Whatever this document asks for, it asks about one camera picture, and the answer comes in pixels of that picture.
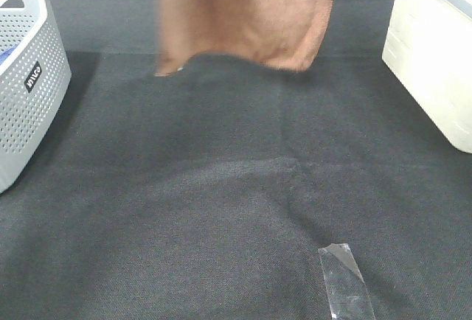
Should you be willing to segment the grey perforated laundry basket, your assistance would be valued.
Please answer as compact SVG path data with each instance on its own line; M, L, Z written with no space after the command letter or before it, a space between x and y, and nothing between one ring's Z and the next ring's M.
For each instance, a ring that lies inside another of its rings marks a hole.
M72 73L50 0L1 9L1 191L20 176L63 101Z

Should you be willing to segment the brown microfibre towel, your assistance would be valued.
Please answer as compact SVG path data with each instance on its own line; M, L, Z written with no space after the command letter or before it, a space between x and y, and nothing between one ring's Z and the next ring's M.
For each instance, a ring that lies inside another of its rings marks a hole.
M222 53L303 72L322 44L333 0L156 0L156 75Z

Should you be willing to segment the clear adhesive tape strip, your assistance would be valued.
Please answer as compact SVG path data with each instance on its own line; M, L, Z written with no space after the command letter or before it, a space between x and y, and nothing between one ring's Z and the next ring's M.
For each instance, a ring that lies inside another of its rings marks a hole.
M364 278L347 243L319 248L331 319L375 320Z

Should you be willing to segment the black fabric table cover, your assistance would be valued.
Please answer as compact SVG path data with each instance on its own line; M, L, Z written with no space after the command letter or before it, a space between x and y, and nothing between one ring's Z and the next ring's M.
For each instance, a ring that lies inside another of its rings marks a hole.
M393 0L335 0L311 68L155 77L154 0L51 0L72 70L1 195L3 319L328 319L346 243L377 319L471 317L471 156L381 60Z

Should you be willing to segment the blue cloth in basket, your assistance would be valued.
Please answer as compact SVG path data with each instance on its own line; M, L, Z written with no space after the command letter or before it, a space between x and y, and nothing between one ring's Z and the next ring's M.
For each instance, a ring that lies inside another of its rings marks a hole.
M4 50L1 54L0 54L0 64L3 64L3 62L6 61L6 59L8 59L8 57L14 52L15 48L17 46L12 46L10 47L9 49L6 49Z

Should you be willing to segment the white plastic storage box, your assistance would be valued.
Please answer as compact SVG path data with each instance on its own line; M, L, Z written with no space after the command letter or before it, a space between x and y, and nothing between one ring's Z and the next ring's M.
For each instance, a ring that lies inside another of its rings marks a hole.
M471 152L471 0L394 0L382 59L446 139Z

